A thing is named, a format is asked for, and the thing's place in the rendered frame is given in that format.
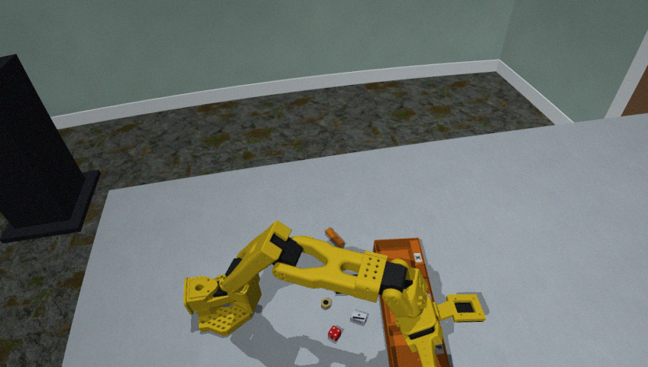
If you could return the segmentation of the dark red die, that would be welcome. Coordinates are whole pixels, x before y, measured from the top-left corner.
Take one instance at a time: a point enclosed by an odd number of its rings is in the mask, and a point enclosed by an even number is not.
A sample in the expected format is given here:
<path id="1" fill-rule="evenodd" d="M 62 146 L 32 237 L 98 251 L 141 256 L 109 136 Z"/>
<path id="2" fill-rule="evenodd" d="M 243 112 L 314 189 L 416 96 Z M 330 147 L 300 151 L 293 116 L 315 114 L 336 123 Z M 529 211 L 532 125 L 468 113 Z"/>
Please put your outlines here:
<path id="1" fill-rule="evenodd" d="M 342 331 L 339 328 L 337 328 L 335 326 L 332 326 L 332 328 L 328 332 L 328 337 L 335 340 L 335 341 L 337 341 L 338 338 L 341 336 L 341 334 L 342 334 Z"/>

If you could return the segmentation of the orange battery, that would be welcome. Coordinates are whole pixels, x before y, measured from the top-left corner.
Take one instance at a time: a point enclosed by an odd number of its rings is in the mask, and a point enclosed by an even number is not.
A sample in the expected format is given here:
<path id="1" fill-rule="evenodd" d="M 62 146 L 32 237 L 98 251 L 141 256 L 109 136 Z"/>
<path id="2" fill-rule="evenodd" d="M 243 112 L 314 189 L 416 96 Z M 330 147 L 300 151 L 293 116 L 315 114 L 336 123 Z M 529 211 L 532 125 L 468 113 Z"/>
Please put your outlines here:
<path id="1" fill-rule="evenodd" d="M 325 233 L 339 248 L 342 248 L 345 245 L 341 238 L 330 227 L 325 229 Z"/>

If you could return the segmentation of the brass hex nut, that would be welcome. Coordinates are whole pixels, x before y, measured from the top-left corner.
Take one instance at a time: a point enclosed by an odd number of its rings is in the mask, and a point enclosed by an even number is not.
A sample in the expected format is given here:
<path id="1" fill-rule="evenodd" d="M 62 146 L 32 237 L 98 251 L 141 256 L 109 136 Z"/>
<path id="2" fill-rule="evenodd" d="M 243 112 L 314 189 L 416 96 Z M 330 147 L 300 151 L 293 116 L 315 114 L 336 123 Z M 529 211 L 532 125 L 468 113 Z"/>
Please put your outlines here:
<path id="1" fill-rule="evenodd" d="M 324 308 L 325 310 L 331 307 L 331 300 L 328 298 L 324 298 L 321 300 L 321 307 Z"/>

